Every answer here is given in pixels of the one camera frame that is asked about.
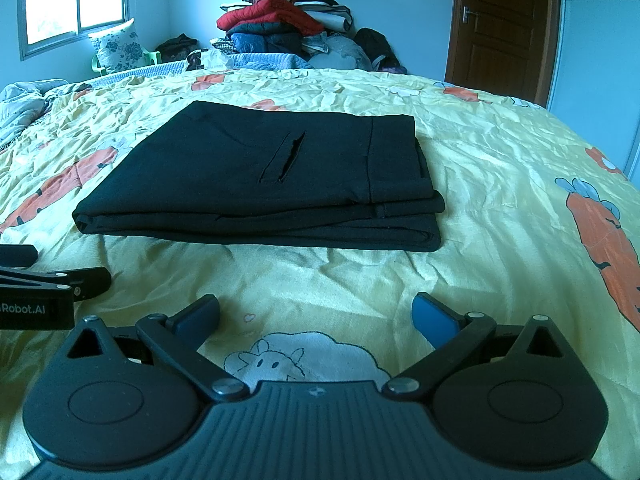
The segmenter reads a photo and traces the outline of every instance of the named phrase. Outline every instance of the brown wooden door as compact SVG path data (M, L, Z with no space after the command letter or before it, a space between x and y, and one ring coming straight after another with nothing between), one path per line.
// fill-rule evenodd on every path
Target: brown wooden door
M446 80L545 106L557 38L558 0L455 0Z

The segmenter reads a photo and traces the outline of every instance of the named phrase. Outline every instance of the blue gripper pad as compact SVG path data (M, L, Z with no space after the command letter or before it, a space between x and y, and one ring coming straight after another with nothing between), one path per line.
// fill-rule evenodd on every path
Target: blue gripper pad
M416 330L435 349L453 339L462 330L461 323L464 320L463 316L453 313L445 305L423 292L414 298L411 318Z

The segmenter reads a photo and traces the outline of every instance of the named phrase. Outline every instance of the window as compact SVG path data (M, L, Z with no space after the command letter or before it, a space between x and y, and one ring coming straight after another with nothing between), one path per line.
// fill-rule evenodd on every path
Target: window
M127 19L126 0L21 0L22 58Z

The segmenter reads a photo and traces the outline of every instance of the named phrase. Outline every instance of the window frame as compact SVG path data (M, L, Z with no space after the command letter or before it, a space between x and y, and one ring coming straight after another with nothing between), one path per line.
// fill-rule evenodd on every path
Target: window frame
M105 30L120 23L129 20L129 0L122 0L122 19L114 22L99 23L91 27L82 27L80 22L80 0L76 0L76 26L77 32L64 32L47 38L46 40L37 41L29 44L27 37L27 0L18 0L18 42L20 44L20 60L29 59L43 52L48 52L59 46L84 40L92 32Z

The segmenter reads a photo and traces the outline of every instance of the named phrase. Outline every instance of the green plastic chair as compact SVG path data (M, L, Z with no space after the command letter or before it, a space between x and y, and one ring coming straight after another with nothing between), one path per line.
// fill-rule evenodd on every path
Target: green plastic chair
M145 56L145 60L146 60L145 66L158 65L162 63L162 58L158 51L149 52L146 48L142 47L142 54ZM107 75L107 70L105 69L105 67L100 65L100 61L98 61L98 56L96 56L95 54L94 54L94 58L91 60L91 69L100 75Z

